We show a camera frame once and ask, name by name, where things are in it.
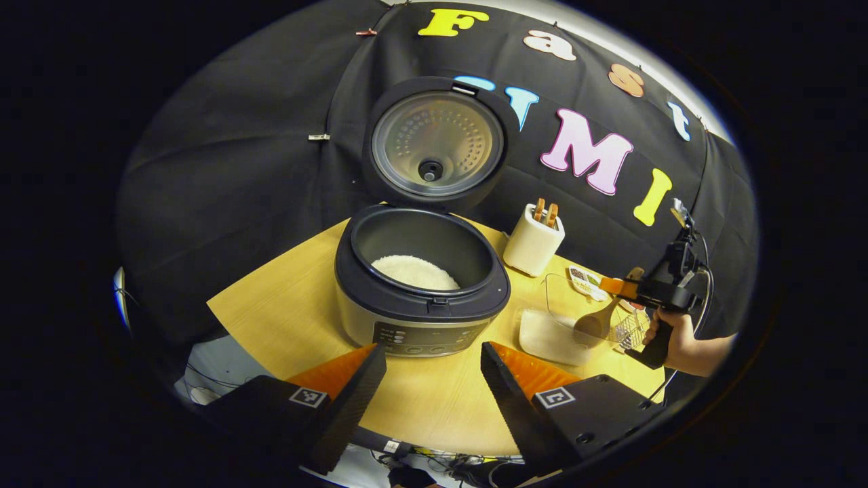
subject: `rice cooker lid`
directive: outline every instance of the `rice cooker lid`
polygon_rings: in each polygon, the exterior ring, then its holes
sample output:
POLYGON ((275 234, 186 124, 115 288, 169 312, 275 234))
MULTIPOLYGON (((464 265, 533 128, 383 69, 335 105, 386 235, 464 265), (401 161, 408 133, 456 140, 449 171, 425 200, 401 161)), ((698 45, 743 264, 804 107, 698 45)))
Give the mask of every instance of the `rice cooker lid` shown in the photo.
POLYGON ((517 134, 515 112, 497 95, 450 78, 412 78, 374 105, 365 184, 394 204, 470 208, 493 189, 517 134))

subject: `rice cooker control panel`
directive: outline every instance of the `rice cooker control panel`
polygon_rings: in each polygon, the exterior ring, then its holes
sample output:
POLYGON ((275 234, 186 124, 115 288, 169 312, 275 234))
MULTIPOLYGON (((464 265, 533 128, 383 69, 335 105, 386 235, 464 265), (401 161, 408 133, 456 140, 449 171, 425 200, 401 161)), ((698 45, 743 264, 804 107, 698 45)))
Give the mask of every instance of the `rice cooker control panel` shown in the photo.
POLYGON ((373 341, 383 344, 386 353, 401 356, 438 356, 466 349, 490 320, 470 324, 431 324, 431 327, 402 326, 374 322, 373 341))

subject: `wooden table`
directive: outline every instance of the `wooden table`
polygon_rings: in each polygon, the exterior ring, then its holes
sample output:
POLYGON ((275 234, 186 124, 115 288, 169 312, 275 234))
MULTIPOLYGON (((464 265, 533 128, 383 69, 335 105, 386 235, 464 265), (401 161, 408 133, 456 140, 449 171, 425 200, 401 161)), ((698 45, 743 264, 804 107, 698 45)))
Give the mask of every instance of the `wooden table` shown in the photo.
MULTIPOLYGON (((289 378, 355 347, 340 324, 334 278, 334 255, 347 222, 283 253, 207 303, 238 343, 276 378, 289 378)), ((506 236, 471 223, 503 256, 506 236)), ((566 277, 571 264, 555 256, 546 273, 566 277)), ((494 340, 521 350, 521 313, 526 307, 545 309, 545 274, 530 278, 508 267, 507 272, 509 304, 468 349, 439 358, 387 357, 386 374, 359 423, 362 427, 448 452, 519 454, 479 369, 481 345, 494 340)), ((583 306, 594 312, 606 305, 586 299, 583 306)), ((620 307, 618 311, 613 325, 627 314, 620 307)), ((645 396, 663 382, 662 368, 651 370, 607 344, 593 348, 583 366, 557 366, 581 378, 606 373, 645 396)), ((662 401, 662 395, 655 400, 662 401)))

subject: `hand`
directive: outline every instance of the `hand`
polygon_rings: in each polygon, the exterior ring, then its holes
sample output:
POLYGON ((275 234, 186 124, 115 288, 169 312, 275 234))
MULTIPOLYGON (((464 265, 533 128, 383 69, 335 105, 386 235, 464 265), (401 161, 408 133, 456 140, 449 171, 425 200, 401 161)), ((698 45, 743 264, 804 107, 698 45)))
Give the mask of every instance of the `hand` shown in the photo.
POLYGON ((660 320, 673 328, 672 336, 669 338, 666 361, 663 364, 667 367, 677 368, 678 365, 683 364, 686 358, 694 354, 696 339, 694 339, 693 319, 686 313, 667 312, 657 308, 654 310, 654 317, 645 332, 645 339, 642 340, 642 344, 647 345, 657 335, 660 320))

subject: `white ceramic holder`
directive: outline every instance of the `white ceramic holder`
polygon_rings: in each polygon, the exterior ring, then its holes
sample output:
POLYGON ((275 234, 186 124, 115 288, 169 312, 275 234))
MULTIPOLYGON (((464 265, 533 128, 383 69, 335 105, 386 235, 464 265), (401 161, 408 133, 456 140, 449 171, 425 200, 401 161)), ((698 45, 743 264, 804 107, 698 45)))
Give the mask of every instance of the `white ceramic holder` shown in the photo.
MULTIPOLYGON (((551 228, 534 220, 536 205, 529 203, 524 208, 510 240, 503 250, 503 261, 530 276, 539 276, 545 271, 549 261, 563 242, 564 232, 561 218, 555 217, 555 227, 551 228)), ((548 210, 543 210, 542 220, 546 220, 548 210)))

